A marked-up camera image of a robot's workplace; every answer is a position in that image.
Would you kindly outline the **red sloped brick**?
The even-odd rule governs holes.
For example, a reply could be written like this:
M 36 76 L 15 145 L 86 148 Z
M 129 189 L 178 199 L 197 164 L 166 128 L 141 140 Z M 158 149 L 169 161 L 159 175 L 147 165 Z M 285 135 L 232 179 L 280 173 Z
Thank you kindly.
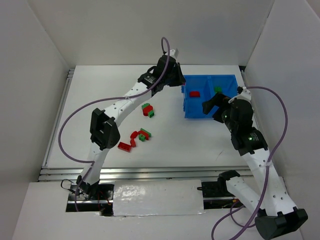
M 201 94 L 199 91 L 190 91 L 189 92 L 189 97 L 190 98 L 200 98 Z

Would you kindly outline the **tiny green 1x3 brick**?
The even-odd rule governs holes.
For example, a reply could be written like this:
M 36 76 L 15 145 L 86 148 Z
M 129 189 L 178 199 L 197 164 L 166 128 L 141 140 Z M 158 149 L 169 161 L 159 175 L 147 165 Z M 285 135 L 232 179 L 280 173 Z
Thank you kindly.
M 220 86 L 215 86 L 213 89 L 214 89 L 215 93 L 222 93 L 223 92 L 223 90 Z

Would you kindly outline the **red arch brick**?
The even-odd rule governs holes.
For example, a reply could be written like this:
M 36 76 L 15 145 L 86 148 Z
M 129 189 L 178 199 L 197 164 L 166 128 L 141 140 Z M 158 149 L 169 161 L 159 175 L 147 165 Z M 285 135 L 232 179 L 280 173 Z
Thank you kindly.
M 130 138 L 131 139 L 135 139 L 138 135 L 139 135 L 139 132 L 138 131 L 134 131 L 134 132 L 131 133 Z

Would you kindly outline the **red 2x2 brick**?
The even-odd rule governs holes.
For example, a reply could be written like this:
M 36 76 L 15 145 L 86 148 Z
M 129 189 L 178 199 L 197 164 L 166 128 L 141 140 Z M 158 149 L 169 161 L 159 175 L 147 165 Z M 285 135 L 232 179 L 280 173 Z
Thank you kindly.
M 136 141 L 135 141 L 134 138 L 131 138 L 131 139 L 130 139 L 130 145 L 131 145 L 132 148 L 135 148 L 135 147 L 137 146 L 137 145 L 136 145 Z

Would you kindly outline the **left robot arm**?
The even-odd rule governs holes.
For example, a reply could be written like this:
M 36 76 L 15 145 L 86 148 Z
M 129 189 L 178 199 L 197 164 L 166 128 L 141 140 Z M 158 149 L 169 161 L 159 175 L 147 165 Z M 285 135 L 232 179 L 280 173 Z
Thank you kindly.
M 175 56 L 163 55 L 148 71 L 142 74 L 135 85 L 126 93 L 124 99 L 118 100 L 104 109 L 96 108 L 90 121 L 90 151 L 85 166 L 76 183 L 89 198 L 98 191 L 100 172 L 109 150 L 120 141 L 118 127 L 122 121 L 137 107 L 151 99 L 165 86 L 177 87 L 183 85 L 180 64 Z

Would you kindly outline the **large red 2x4 brick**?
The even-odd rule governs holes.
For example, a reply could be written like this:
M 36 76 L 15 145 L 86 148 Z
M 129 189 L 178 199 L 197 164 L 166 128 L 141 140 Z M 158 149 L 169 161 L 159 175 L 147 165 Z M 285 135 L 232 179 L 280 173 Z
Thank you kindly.
M 119 144 L 117 145 L 117 148 L 125 151 L 127 153 L 131 152 L 132 146 L 130 144 L 124 143 L 124 142 L 119 142 Z

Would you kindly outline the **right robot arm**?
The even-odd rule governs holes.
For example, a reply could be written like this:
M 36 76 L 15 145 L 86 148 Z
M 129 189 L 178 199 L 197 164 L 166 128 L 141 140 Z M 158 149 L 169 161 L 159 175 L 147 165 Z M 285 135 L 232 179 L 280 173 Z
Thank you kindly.
M 253 126 L 250 96 L 230 98 L 221 92 L 202 103 L 203 113 L 217 107 L 213 119 L 225 124 L 231 143 L 245 160 L 260 193 L 252 190 L 235 170 L 219 174 L 223 192 L 234 195 L 253 214 L 251 220 L 261 237 L 271 240 L 298 230 L 308 219 L 306 211 L 290 198 L 282 178 L 272 163 L 263 134 Z

